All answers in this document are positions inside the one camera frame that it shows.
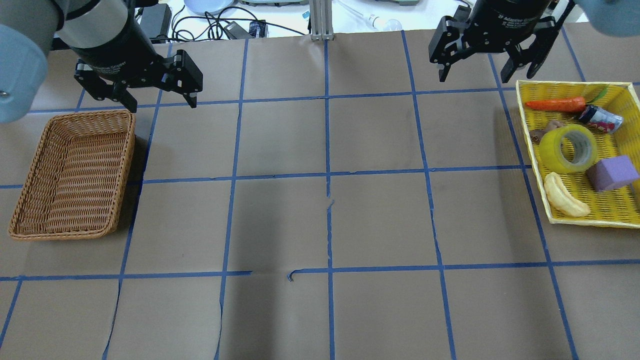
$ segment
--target grid of blue tape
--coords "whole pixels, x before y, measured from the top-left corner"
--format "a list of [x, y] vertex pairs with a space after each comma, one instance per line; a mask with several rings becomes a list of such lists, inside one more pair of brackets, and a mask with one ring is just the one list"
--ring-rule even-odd
[[[569, 38], [566, 35], [564, 29], [562, 29], [564, 40], [569, 48], [570, 54], [574, 60], [575, 66], [578, 70], [580, 78], [584, 81], [584, 73], [578, 63], [578, 59], [573, 51], [573, 47], [569, 41]], [[342, 267], [342, 268], [334, 268], [333, 260], [332, 260], [332, 207], [329, 206], [327, 209], [327, 253], [328, 253], [328, 262], [326, 268], [304, 268], [299, 270], [294, 270], [289, 274], [289, 279], [292, 279], [293, 274], [327, 274], [328, 275], [328, 307], [329, 307], [329, 339], [330, 339], [330, 358], [331, 360], [335, 360], [335, 338], [334, 338], [334, 321], [333, 321], [333, 274], [341, 273], [341, 272], [393, 272], [393, 271], [437, 271], [440, 273], [440, 285], [442, 291], [442, 300], [444, 305], [444, 315], [445, 322], [447, 326], [447, 335], [449, 338], [449, 348], [451, 351], [452, 359], [456, 359], [456, 348], [454, 342], [454, 332], [451, 325], [451, 314], [449, 311], [449, 301], [447, 297], [447, 286], [445, 280], [445, 271], [446, 270], [462, 270], [462, 269], [492, 269], [492, 268], [531, 268], [531, 267], [547, 267], [549, 270], [549, 274], [552, 280], [552, 284], [554, 287], [554, 292], [556, 294], [556, 300], [560, 309], [560, 314], [562, 317], [566, 337], [569, 343], [569, 347], [572, 353], [572, 357], [574, 359], [578, 359], [578, 354], [575, 349], [575, 344], [573, 342], [571, 329], [566, 318], [566, 313], [564, 310], [564, 304], [562, 301], [562, 296], [560, 293], [560, 289], [557, 283], [556, 275], [554, 272], [554, 268], [558, 266], [588, 266], [588, 265], [629, 265], [629, 264], [640, 264], [640, 259], [611, 259], [611, 260], [587, 260], [587, 261], [552, 261], [547, 243], [544, 235], [544, 231], [542, 229], [541, 220], [538, 215], [538, 210], [536, 207], [536, 203], [533, 196], [532, 186], [529, 182], [529, 178], [527, 176], [527, 169], [531, 168], [530, 165], [525, 165], [524, 159], [522, 156], [522, 151], [518, 145], [515, 129], [513, 127], [513, 122], [511, 120], [511, 115], [509, 114], [508, 107], [506, 106], [506, 100], [504, 97], [504, 92], [513, 91], [515, 88], [513, 87], [502, 87], [499, 81], [498, 73], [495, 68], [495, 64], [493, 62], [493, 58], [488, 55], [488, 59], [493, 71], [493, 76], [495, 78], [496, 87], [495, 88], [476, 88], [476, 89], [459, 89], [459, 90], [429, 90], [429, 91], [417, 91], [415, 89], [415, 80], [413, 76], [413, 69], [411, 64], [410, 52], [408, 43], [406, 41], [406, 36], [404, 31], [401, 32], [404, 46], [404, 53], [406, 56], [407, 69], [410, 76], [411, 81], [411, 92], [393, 92], [393, 93], [379, 93], [379, 94], [348, 94], [348, 95], [330, 95], [329, 94], [329, 55], [328, 55], [328, 42], [324, 43], [324, 95], [316, 96], [316, 97], [283, 97], [283, 98], [272, 98], [272, 99], [244, 99], [244, 81], [246, 75], [246, 60], [248, 54], [248, 40], [244, 42], [244, 54], [243, 54], [243, 67], [242, 67], [242, 75], [241, 75], [241, 86], [240, 86], [240, 95], [238, 100], [230, 100], [230, 101], [204, 101], [198, 103], [200, 106], [206, 106], [210, 104], [238, 104], [239, 113], [237, 119], [237, 127], [236, 127], [236, 143], [234, 149], [234, 162], [233, 162], [233, 171], [232, 176], [226, 177], [198, 177], [198, 178], [180, 178], [180, 179], [153, 179], [153, 180], [144, 180], [144, 172], [147, 166], [147, 160], [149, 151], [152, 145], [154, 130], [156, 126], [157, 115], [159, 109], [162, 107], [170, 107], [170, 106], [183, 106], [184, 103], [168, 103], [162, 104], [162, 91], [158, 92], [157, 101], [155, 104], [143, 104], [138, 106], [139, 108], [153, 108], [154, 116], [150, 129], [150, 133], [148, 136], [148, 145], [145, 154], [145, 161], [143, 163], [143, 172], [142, 172], [142, 181], [134, 181], [129, 183], [129, 186], [138, 186], [138, 193], [136, 196], [136, 203], [134, 205], [134, 211], [132, 214], [131, 224], [129, 226], [127, 241], [125, 244], [125, 250], [122, 257], [122, 265], [120, 268], [119, 274], [99, 274], [99, 275], [36, 275], [36, 276], [27, 276], [20, 275], [15, 277], [0, 277], [0, 281], [15, 281], [16, 287], [13, 294], [12, 302], [10, 304], [10, 308], [6, 315], [4, 325], [2, 331], [0, 332], [0, 347], [2, 346], [4, 335], [6, 334], [7, 328], [9, 326], [11, 316], [13, 313], [13, 309], [15, 308], [16, 302], [19, 297], [20, 288], [24, 281], [59, 281], [59, 280], [89, 280], [89, 279], [117, 279], [118, 280], [118, 299], [120, 290], [122, 289], [122, 281], [124, 279], [159, 279], [159, 278], [173, 278], [173, 277], [221, 277], [221, 286], [220, 286], [220, 308], [221, 313], [224, 309], [224, 301], [225, 301], [225, 289], [227, 277], [229, 276], [247, 276], [250, 275], [250, 271], [228, 271], [228, 253], [229, 253], [229, 245], [230, 245], [230, 235], [231, 235], [231, 221], [233, 215], [234, 208], [234, 195], [236, 188], [236, 181], [249, 180], [249, 179], [274, 179], [274, 178], [287, 178], [287, 177], [325, 177], [326, 178], [326, 195], [327, 197], [331, 197], [331, 178], [333, 176], [351, 176], [351, 175], [374, 175], [374, 174], [407, 174], [407, 173], [423, 173], [425, 177], [426, 183], [426, 191], [429, 199], [429, 217], [433, 229], [433, 237], [434, 237], [434, 246], [436, 251], [437, 265], [410, 265], [410, 266], [359, 266], [359, 267]], [[168, 49], [168, 55], [172, 51], [172, 45], [170, 44]], [[504, 113], [507, 118], [507, 122], [509, 124], [509, 131], [511, 133], [511, 137], [516, 149], [516, 153], [518, 155], [517, 165], [499, 165], [499, 166], [485, 166], [485, 167], [447, 167], [447, 168], [430, 168], [428, 166], [428, 161], [426, 157], [426, 153], [424, 150], [424, 140], [422, 137], [422, 129], [420, 124], [420, 111], [418, 107], [418, 95], [427, 95], [427, 94], [451, 94], [451, 93], [468, 93], [468, 92], [497, 92], [500, 95], [500, 100], [502, 102], [502, 106], [504, 108]], [[104, 106], [104, 107], [93, 107], [93, 108], [81, 108], [81, 104], [83, 101], [83, 97], [85, 95], [84, 90], [82, 90], [77, 106], [73, 109], [53, 109], [53, 110], [35, 110], [30, 111], [29, 113], [57, 113], [57, 112], [71, 112], [71, 111], [79, 111], [82, 110], [115, 110], [122, 109], [122, 106]], [[330, 99], [343, 99], [343, 98], [357, 98], [357, 97], [382, 97], [382, 96], [402, 96], [402, 95], [410, 95], [413, 99], [413, 107], [415, 112], [415, 120], [416, 127], [420, 142], [420, 155], [422, 156], [422, 164], [423, 168], [409, 168], [409, 169], [399, 169], [399, 170], [366, 170], [366, 171], [358, 171], [358, 172], [332, 172], [330, 165], [330, 139], [329, 139], [329, 128], [330, 128], [330, 113], [329, 113], [329, 102]], [[263, 175], [263, 176], [238, 176], [237, 175], [237, 160], [238, 160], [238, 148], [240, 142], [240, 134], [241, 134], [241, 124], [242, 124], [242, 112], [243, 112], [243, 104], [245, 102], [274, 102], [274, 101], [300, 101], [300, 100], [312, 100], [312, 99], [324, 99], [324, 107], [325, 107], [325, 137], [326, 137], [326, 172], [318, 172], [318, 173], [299, 173], [299, 174], [273, 174], [273, 175]], [[543, 247], [543, 251], [545, 253], [544, 262], [530, 262], [530, 263], [487, 263], [487, 264], [451, 264], [445, 265], [442, 262], [442, 255], [440, 253], [440, 249], [438, 246], [438, 236], [436, 225], [434, 222], [433, 216], [433, 196], [431, 193], [431, 181], [430, 181], [430, 173], [432, 172], [450, 172], [450, 171], [478, 171], [478, 170], [521, 170], [522, 175], [524, 177], [524, 181], [527, 187], [527, 192], [529, 193], [529, 200], [531, 201], [531, 207], [536, 219], [536, 225], [538, 226], [538, 232], [540, 234], [541, 246]], [[133, 227], [136, 219], [137, 209], [138, 209], [138, 201], [140, 200], [140, 194], [142, 192], [142, 187], [144, 184], [154, 184], [154, 183], [182, 183], [182, 182], [193, 182], [193, 181], [230, 181], [231, 182], [231, 190], [230, 190], [230, 201], [228, 207], [228, 216], [227, 216], [227, 232], [225, 237], [225, 253], [223, 260], [223, 270], [219, 272], [187, 272], [187, 273], [156, 273], [156, 274], [125, 274], [125, 268], [127, 264], [127, 258], [129, 253], [129, 245], [131, 244], [131, 236], [133, 233]], [[8, 184], [8, 185], [0, 185], [0, 190], [2, 189], [16, 189], [21, 188], [21, 184]], [[103, 359], [107, 358], [109, 349], [109, 344], [105, 348], [105, 351], [102, 355]], [[218, 343], [218, 349], [216, 350], [215, 360], [218, 360], [220, 356], [220, 343]]]

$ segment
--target yellow plastic basket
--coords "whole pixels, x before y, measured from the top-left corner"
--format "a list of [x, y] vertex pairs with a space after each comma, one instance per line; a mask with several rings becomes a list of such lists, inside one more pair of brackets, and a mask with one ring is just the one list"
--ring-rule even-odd
[[569, 217], [551, 206], [545, 195], [543, 180], [551, 171], [541, 163], [538, 145], [531, 142], [529, 131], [543, 129], [550, 120], [561, 120], [574, 124], [572, 114], [554, 111], [536, 111], [524, 105], [531, 100], [560, 99], [584, 96], [587, 101], [594, 98], [608, 85], [607, 94], [595, 105], [621, 115], [625, 121], [613, 134], [605, 134], [592, 129], [598, 144], [597, 161], [625, 154], [629, 156], [636, 170], [640, 171], [640, 102], [631, 83], [568, 83], [556, 81], [518, 80], [516, 92], [524, 131], [525, 141], [536, 174], [538, 189], [542, 195], [545, 212], [552, 224], [575, 224], [602, 227], [640, 228], [640, 180], [632, 186], [598, 193], [594, 191], [585, 173], [561, 174], [564, 185], [580, 201], [589, 205], [591, 213], [584, 217]]

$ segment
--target toy carrot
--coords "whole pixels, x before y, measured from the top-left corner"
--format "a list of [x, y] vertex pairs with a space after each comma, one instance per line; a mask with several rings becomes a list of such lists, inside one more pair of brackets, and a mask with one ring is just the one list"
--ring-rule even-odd
[[584, 97], [568, 97], [565, 99], [549, 99], [528, 101], [525, 104], [533, 110], [562, 111], [565, 113], [581, 113], [587, 108], [587, 104], [593, 104], [607, 93], [605, 87], [593, 100], [586, 102]]

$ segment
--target brown toy object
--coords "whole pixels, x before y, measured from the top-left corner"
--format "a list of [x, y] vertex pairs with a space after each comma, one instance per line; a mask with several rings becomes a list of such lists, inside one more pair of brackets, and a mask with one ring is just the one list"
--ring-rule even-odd
[[563, 127], [564, 122], [558, 120], [551, 120], [544, 129], [535, 129], [529, 131], [529, 137], [531, 138], [531, 142], [535, 144], [540, 144], [540, 140], [542, 140], [542, 136], [545, 136], [551, 130], [555, 130], [559, 127]]

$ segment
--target orange carrot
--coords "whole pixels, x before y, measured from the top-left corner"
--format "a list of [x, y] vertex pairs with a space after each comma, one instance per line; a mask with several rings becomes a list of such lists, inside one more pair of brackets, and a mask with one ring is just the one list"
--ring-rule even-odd
[[582, 96], [569, 97], [567, 99], [528, 101], [526, 105], [533, 110], [563, 111], [565, 113], [581, 113], [587, 107], [587, 103]]

